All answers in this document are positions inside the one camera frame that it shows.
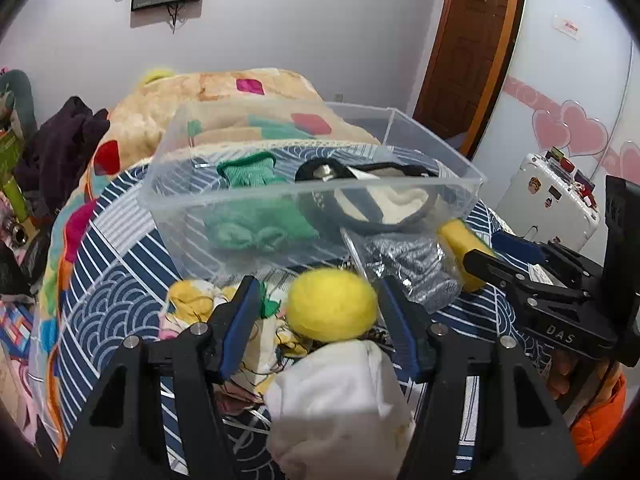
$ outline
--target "wooden door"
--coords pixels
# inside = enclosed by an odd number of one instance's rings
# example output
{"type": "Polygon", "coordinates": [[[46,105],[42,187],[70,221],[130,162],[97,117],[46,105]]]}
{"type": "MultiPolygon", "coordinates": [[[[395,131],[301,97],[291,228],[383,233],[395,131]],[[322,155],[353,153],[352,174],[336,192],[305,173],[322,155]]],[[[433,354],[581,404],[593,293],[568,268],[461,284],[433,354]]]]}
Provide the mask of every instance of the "wooden door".
{"type": "Polygon", "coordinates": [[[445,0],[414,118],[443,139],[466,132],[494,62],[508,0],[445,0]]]}

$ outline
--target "blue gripper pad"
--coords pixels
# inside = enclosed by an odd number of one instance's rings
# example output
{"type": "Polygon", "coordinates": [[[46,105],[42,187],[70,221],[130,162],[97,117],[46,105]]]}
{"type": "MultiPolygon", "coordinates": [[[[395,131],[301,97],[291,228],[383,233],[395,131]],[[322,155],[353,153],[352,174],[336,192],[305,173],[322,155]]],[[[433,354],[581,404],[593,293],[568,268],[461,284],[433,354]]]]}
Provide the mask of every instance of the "blue gripper pad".
{"type": "Polygon", "coordinates": [[[491,245],[495,251],[510,254],[521,262],[532,265],[545,263],[545,253],[540,245],[506,231],[496,231],[491,236],[491,245]]]}
{"type": "Polygon", "coordinates": [[[407,371],[414,383],[427,382],[436,362],[436,351],[429,344],[427,336],[431,319],[421,305],[407,300],[395,278],[380,278],[373,283],[373,287],[394,343],[394,360],[407,371]]]}
{"type": "Polygon", "coordinates": [[[254,322],[260,316],[261,305],[260,282],[253,276],[245,276],[233,299],[213,311],[211,318],[216,351],[222,352],[218,370],[222,380],[228,380],[240,367],[254,322]]]}

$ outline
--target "green knit glove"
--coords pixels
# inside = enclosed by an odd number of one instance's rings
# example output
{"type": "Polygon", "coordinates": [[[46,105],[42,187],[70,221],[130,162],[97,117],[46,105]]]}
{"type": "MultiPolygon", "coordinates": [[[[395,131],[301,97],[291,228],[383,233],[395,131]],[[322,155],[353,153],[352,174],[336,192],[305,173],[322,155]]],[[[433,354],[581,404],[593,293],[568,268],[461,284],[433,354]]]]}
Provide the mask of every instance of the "green knit glove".
{"type": "Polygon", "coordinates": [[[276,251],[318,238],[289,197],[233,200],[213,208],[203,220],[217,249],[276,251]]]}
{"type": "Polygon", "coordinates": [[[261,187],[269,184],[280,184],[286,180],[273,173],[276,158],[269,152],[222,162],[216,168],[225,178],[229,187],[261,187]]]}

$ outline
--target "yellow ball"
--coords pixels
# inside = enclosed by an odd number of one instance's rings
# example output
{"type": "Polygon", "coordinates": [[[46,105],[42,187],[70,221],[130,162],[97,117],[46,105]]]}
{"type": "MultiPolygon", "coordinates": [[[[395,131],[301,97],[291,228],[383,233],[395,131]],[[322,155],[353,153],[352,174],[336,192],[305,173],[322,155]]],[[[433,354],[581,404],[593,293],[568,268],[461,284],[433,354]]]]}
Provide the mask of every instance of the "yellow ball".
{"type": "Polygon", "coordinates": [[[376,291],[348,270],[308,270],[289,289],[287,323],[316,341],[353,339],[371,328],[377,316],[376,291]]]}

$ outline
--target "door frame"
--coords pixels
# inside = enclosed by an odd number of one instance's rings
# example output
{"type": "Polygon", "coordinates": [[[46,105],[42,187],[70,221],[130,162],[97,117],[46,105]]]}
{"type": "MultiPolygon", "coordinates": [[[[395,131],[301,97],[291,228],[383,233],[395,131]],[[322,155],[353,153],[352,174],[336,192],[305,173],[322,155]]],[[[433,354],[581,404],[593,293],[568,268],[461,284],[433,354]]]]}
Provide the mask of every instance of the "door frame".
{"type": "MultiPolygon", "coordinates": [[[[449,18],[449,10],[452,0],[444,0],[442,5],[442,13],[440,15],[440,21],[438,23],[438,30],[436,32],[435,40],[433,41],[433,48],[431,49],[431,55],[429,63],[427,65],[426,74],[424,75],[424,81],[422,88],[420,89],[420,95],[418,102],[415,105],[413,117],[416,119],[422,112],[424,106],[424,99],[426,95],[426,89],[429,87],[433,73],[436,67],[438,54],[440,53],[440,47],[442,46],[442,39],[444,37],[445,28],[447,25],[447,19],[449,18]]],[[[465,139],[460,147],[460,153],[471,159],[480,144],[480,140],[486,126],[491,118],[491,113],[494,110],[495,103],[500,95],[502,84],[507,75],[511,56],[513,55],[513,49],[515,47],[518,30],[520,28],[520,21],[522,18],[522,11],[524,10],[525,0],[507,0],[507,9],[504,16],[504,22],[502,24],[502,30],[500,32],[500,38],[498,39],[498,46],[495,51],[494,61],[492,62],[487,76],[484,89],[478,101],[478,107],[476,113],[473,116],[471,125],[466,132],[465,139]]]]}

